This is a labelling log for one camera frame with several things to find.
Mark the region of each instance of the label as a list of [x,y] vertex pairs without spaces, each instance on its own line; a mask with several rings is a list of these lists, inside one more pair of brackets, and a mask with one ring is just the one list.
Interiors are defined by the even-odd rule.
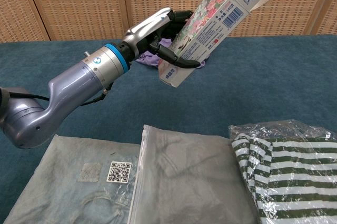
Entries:
[[83,165],[78,182],[98,182],[102,164],[99,162],[87,162]]
[[107,175],[107,182],[128,183],[130,176],[131,163],[112,161]]

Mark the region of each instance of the blue ring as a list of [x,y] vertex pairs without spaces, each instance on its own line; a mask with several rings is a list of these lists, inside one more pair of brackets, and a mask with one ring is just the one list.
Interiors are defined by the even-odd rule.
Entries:
[[118,51],[118,49],[116,49],[115,46],[113,46],[112,44],[106,44],[104,45],[104,47],[107,47],[116,55],[116,57],[119,59],[119,61],[121,62],[123,66],[124,73],[126,73],[128,71],[127,63],[124,57],[122,56],[122,54]]

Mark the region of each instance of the purple garment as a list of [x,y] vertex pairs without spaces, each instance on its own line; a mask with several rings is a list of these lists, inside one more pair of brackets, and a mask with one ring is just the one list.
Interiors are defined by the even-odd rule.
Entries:
[[[160,44],[165,47],[169,47],[171,43],[172,43],[171,39],[166,38],[162,38],[162,40],[160,41]],[[136,59],[136,62],[141,63],[143,65],[150,65],[158,68],[159,59],[160,58],[157,55],[153,55],[151,52],[147,51],[140,54],[139,58]],[[197,69],[204,67],[205,64],[206,64],[205,61],[202,61],[201,65]]]

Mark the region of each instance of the plastic bag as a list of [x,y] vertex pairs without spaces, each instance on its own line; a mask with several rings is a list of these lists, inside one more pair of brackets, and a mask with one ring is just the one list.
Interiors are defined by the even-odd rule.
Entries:
[[337,223],[336,134],[295,120],[230,126],[261,223]]
[[256,223],[229,139],[144,126],[128,223]]
[[[55,136],[5,223],[125,224],[139,150],[135,144]],[[127,183],[107,182],[112,161],[131,163]]]

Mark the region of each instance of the teal carpet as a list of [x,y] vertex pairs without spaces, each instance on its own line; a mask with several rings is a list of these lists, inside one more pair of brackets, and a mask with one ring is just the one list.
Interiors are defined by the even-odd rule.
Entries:
[[[0,86],[48,96],[48,81],[106,40],[0,44]],[[70,114],[58,134],[140,144],[144,124],[228,137],[228,126],[296,119],[337,131],[337,36],[227,38],[179,88],[133,63],[102,102]],[[0,133],[0,222],[48,143],[16,149]]]

